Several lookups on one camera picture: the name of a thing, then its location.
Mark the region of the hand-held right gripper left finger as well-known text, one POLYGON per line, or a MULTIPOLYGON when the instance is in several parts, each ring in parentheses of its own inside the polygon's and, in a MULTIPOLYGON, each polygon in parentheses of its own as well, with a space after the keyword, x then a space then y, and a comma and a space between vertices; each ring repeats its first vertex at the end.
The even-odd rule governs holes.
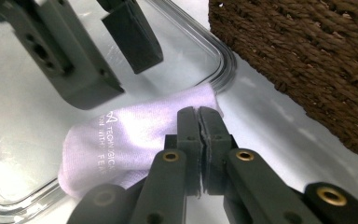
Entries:
POLYGON ((200 191, 200 126, 194 107, 177 112, 177 134, 153 160, 130 224, 185 224, 186 195, 200 191))

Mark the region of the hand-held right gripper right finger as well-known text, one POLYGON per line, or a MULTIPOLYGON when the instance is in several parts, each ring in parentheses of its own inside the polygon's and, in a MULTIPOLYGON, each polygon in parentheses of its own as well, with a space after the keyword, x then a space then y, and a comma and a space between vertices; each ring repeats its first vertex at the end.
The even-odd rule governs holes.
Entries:
POLYGON ((203 184, 224 197, 230 224, 322 224, 255 151, 240 148, 220 114, 199 110, 206 144, 203 184))

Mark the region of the purple sock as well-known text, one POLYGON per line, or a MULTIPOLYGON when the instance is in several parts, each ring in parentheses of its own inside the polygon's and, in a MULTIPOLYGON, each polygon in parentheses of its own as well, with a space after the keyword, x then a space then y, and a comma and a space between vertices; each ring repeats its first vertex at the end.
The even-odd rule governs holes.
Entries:
POLYGON ((203 84, 146 103, 111 110, 77 124, 62 145, 58 182, 75 198, 104 183, 129 188, 148 175, 153 159, 175 134, 177 112, 191 106, 219 105, 211 85, 203 84))

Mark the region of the clear plastic box lid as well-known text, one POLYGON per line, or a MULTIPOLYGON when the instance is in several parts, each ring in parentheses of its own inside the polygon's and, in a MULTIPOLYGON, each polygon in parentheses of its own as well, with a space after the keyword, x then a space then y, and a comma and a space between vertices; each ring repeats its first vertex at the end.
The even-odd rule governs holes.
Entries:
POLYGON ((209 83, 223 90, 236 69, 232 51, 205 24, 204 14, 187 14, 174 0, 137 0, 164 60, 134 74, 103 26, 96 0, 69 0, 109 63, 124 93, 81 110, 53 88, 8 23, 0 23, 0 224, 35 224, 64 198, 57 173, 62 141, 75 124, 111 109, 155 100, 209 83))

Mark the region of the brown woven basket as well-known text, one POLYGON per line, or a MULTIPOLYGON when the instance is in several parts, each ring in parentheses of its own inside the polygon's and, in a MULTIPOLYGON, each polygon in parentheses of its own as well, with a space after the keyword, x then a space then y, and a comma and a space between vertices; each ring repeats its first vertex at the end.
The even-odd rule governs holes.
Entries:
POLYGON ((358 0, 208 0, 211 31, 358 155, 358 0))

